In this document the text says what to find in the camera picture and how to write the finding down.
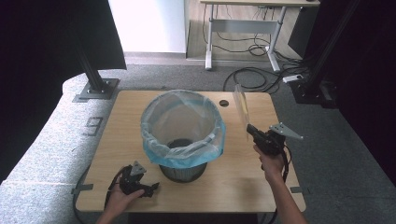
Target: blue plastic bag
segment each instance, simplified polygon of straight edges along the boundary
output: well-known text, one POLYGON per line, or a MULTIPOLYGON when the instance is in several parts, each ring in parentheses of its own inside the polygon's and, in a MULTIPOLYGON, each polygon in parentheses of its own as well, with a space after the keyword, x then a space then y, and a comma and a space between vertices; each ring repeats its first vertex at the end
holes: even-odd
POLYGON ((194 91, 167 91, 143 112, 141 134, 151 162, 184 169, 222 154, 225 124, 209 98, 194 91))

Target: desk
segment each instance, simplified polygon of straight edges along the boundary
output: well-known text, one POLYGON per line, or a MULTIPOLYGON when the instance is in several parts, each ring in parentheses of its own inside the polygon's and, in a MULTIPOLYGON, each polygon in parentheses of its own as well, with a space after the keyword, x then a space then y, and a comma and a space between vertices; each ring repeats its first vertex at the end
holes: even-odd
POLYGON ((246 33, 246 34, 269 34, 272 35, 271 43, 265 49, 275 72, 279 72, 274 54, 274 48, 285 18, 287 7, 318 7, 319 1, 308 2, 306 0, 200 0, 203 4, 211 5, 209 16, 209 30, 206 45, 205 69, 212 69, 212 32, 222 33, 246 33), (282 7, 277 21, 236 21, 217 20, 213 18, 214 5, 239 5, 239 6, 266 6, 282 7))
MULTIPOLYGON (((160 182, 152 198, 141 198, 127 212, 174 213, 260 213, 274 212, 276 205, 270 186, 260 168, 259 156, 247 141, 231 92, 199 92, 209 97, 226 124, 224 153, 208 163, 197 180, 180 184, 167 179, 157 164, 143 151, 140 118, 147 104, 161 91, 121 91, 113 106, 102 139, 94 155, 84 184, 93 184, 78 196, 80 211, 103 211, 107 188, 121 168, 139 161, 147 169, 141 183, 160 182), (229 102, 227 107, 220 100, 229 102)), ((262 130, 278 123, 271 97, 267 93, 247 93, 251 122, 262 130)), ((288 187, 299 183, 290 164, 288 187)), ((301 193, 292 194, 299 208, 305 210, 301 193)))

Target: gray fabric surface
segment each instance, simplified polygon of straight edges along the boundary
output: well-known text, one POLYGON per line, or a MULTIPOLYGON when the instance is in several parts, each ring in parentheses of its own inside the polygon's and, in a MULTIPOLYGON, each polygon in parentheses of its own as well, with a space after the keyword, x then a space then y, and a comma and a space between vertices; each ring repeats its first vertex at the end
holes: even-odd
MULTIPOLYGON (((101 71, 119 78, 121 90, 221 91, 225 78, 240 67, 217 66, 208 72, 196 65, 128 65, 128 70, 101 71)), ((244 74, 241 82, 262 81, 244 74)), ((87 82, 84 75, 64 83, 64 95, 46 126, 0 186, 1 223, 77 223, 72 194, 91 163, 117 93, 111 100, 73 103, 87 82), (102 118, 97 132, 90 118, 102 118)), ((227 91, 232 91, 232 82, 227 91)), ((278 119, 304 141, 287 139, 304 191, 310 223, 394 223, 396 189, 337 109, 297 105, 290 88, 280 83, 272 94, 278 119)), ((98 213, 80 213, 93 223, 98 213)), ((124 223, 121 216, 116 223, 124 223)))

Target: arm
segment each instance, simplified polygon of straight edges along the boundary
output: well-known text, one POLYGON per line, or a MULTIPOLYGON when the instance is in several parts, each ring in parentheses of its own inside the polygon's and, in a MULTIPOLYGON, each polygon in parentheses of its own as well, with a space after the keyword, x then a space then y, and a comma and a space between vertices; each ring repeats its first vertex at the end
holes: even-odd
POLYGON ((254 146, 254 149, 260 154, 262 168, 265 171, 265 179, 271 186, 277 212, 279 213, 282 223, 307 223, 305 217, 291 197, 286 184, 283 182, 282 169, 284 163, 282 156, 267 156, 263 154, 257 146, 254 146))
POLYGON ((135 191, 132 194, 125 195, 121 189, 120 184, 116 184, 114 188, 111 190, 111 195, 107 203, 107 207, 99 219, 96 221, 96 224, 109 224, 114 218, 119 216, 136 198, 140 197, 144 194, 145 191, 140 189, 135 191))

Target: table leg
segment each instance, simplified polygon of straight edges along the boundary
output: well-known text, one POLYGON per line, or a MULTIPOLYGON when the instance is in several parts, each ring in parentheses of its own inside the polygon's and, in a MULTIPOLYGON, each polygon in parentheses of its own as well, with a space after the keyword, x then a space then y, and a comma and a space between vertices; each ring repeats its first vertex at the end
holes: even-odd
POLYGON ((276 57, 274 54, 274 48, 275 48, 277 38, 279 37, 280 28, 282 27, 283 19, 285 18, 285 14, 286 14, 286 7, 282 7, 282 10, 280 11, 279 18, 277 20, 276 28, 273 33, 274 36, 271 39, 270 46, 265 48, 267 50, 267 55, 271 62, 271 65, 273 66, 274 72, 280 71, 279 65, 277 64, 276 57))
POLYGON ((209 29, 208 29, 208 37, 207 37, 207 45, 206 45, 206 58, 205 58, 205 69, 212 69, 212 23, 213 23, 213 8, 214 5, 211 5, 210 8, 210 16, 209 16, 209 29))

